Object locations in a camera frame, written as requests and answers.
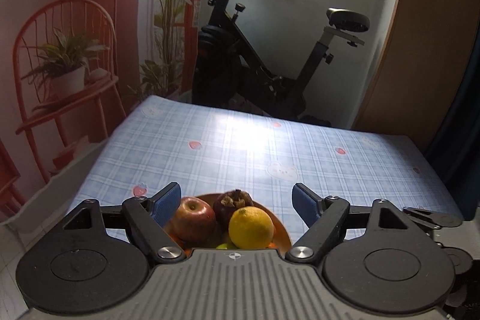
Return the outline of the red apple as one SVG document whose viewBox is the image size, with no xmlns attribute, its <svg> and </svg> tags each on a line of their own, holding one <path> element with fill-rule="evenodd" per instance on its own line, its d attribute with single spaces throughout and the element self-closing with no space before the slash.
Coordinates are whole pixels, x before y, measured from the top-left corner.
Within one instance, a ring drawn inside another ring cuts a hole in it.
<svg viewBox="0 0 480 320">
<path fill-rule="evenodd" d="M 216 230 L 216 216 L 210 205 L 193 196 L 182 197 L 170 220 L 172 232 L 192 246 L 207 243 Z"/>
</svg>

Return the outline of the yellow orange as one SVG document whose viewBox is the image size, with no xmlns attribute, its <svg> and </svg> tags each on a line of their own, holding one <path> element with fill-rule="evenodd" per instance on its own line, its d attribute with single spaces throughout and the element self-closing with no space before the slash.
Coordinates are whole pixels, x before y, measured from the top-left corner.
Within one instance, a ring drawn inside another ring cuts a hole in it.
<svg viewBox="0 0 480 320">
<path fill-rule="evenodd" d="M 239 249 L 266 249 L 274 231 L 270 216 L 255 206 L 236 210 L 229 221 L 230 240 Z"/>
</svg>

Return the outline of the dark purple mangosteen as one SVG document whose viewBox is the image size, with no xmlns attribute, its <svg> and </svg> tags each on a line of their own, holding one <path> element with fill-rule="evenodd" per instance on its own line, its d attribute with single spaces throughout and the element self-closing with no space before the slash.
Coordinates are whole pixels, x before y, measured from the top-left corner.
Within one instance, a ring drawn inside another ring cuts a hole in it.
<svg viewBox="0 0 480 320">
<path fill-rule="evenodd" d="M 230 223 L 233 213 L 242 207 L 253 206 L 251 196 L 241 189 L 234 189 L 220 194 L 213 203 L 217 222 L 224 228 Z"/>
</svg>

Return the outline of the cream ceramic plate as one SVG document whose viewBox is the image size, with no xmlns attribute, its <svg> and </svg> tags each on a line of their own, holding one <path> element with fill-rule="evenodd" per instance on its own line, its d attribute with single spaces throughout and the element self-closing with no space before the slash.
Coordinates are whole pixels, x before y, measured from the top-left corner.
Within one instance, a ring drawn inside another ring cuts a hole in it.
<svg viewBox="0 0 480 320">
<path fill-rule="evenodd" d="M 210 207 L 213 207 L 213 203 L 215 202 L 216 198 L 220 196 L 222 193 L 212 193 L 212 194 L 206 194 L 202 196 L 194 196 L 197 197 L 205 202 L 207 202 Z M 281 255 L 284 255 L 292 246 L 290 237 L 287 233 L 287 230 L 283 226 L 283 224 L 280 222 L 280 220 L 268 209 L 263 207 L 261 204 L 258 202 L 254 202 L 255 207 L 260 208 L 266 212 L 270 218 L 272 219 L 275 231 L 274 231 L 274 236 L 272 239 L 272 242 L 266 249 L 277 249 Z M 177 243 L 180 245 L 182 249 L 185 250 L 185 253 L 190 255 L 193 249 L 216 249 L 216 247 L 219 244 L 222 243 L 232 243 L 230 240 L 229 236 L 229 225 L 227 228 L 222 227 L 216 220 L 216 230 L 213 236 L 210 238 L 210 240 L 205 243 L 202 246 L 192 246 L 190 244 L 186 244 L 183 241 L 181 241 L 177 236 L 174 235 L 171 227 L 171 218 L 167 222 L 166 226 L 164 227 L 165 231 L 168 233 L 168 235 Z"/>
</svg>

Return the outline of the blue plaid tablecloth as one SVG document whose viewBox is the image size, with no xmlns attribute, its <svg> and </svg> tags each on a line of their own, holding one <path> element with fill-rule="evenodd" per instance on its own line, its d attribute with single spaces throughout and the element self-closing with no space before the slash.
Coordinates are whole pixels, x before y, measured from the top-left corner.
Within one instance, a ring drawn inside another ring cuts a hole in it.
<svg viewBox="0 0 480 320">
<path fill-rule="evenodd" d="M 74 202 L 119 205 L 133 196 L 153 196 L 171 182 L 184 196 L 246 191 L 281 220 L 292 240 L 306 231 L 291 202 L 297 183 L 353 205 L 383 198 L 398 208 L 460 214 L 405 136 L 319 127 L 162 97 L 149 97 L 118 126 Z"/>
</svg>

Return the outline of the printed room backdrop curtain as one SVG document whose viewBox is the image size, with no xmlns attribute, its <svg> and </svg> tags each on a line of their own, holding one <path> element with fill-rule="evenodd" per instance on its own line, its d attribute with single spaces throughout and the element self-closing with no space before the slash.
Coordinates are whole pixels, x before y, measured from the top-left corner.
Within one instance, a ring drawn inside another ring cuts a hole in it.
<svg viewBox="0 0 480 320">
<path fill-rule="evenodd" d="M 137 0 L 120 6 L 137 15 Z M 120 28 L 95 0 L 1 0 L 1 217 L 50 179 L 46 160 L 125 118 L 115 48 L 129 57 L 136 20 Z"/>
</svg>

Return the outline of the wooden door panel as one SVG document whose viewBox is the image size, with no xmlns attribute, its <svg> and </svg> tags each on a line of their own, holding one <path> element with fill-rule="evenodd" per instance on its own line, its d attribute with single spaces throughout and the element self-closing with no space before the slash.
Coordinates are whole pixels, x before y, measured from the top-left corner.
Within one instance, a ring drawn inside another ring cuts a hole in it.
<svg viewBox="0 0 480 320">
<path fill-rule="evenodd" d="M 397 0 L 353 127 L 426 145 L 456 95 L 479 24 L 479 0 Z"/>
</svg>

